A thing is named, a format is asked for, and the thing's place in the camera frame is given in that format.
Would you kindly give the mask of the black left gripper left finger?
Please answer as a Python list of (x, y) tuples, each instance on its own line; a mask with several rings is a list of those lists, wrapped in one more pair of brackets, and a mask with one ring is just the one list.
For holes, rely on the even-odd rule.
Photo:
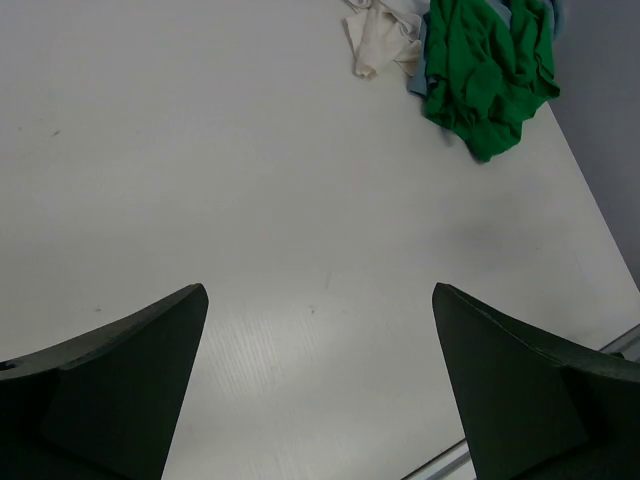
[(207, 309), (204, 286), (188, 285), (2, 362), (2, 478), (161, 478)]

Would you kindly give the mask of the green t-shirt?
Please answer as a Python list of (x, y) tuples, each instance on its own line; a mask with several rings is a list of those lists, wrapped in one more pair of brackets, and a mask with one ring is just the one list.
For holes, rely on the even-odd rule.
[(424, 116), (486, 163), (560, 94), (551, 1), (434, 1), (426, 38)]

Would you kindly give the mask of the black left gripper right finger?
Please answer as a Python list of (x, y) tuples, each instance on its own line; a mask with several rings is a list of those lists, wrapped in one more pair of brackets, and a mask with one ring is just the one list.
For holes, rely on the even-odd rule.
[(636, 479), (639, 365), (444, 283), (432, 306), (479, 479)]

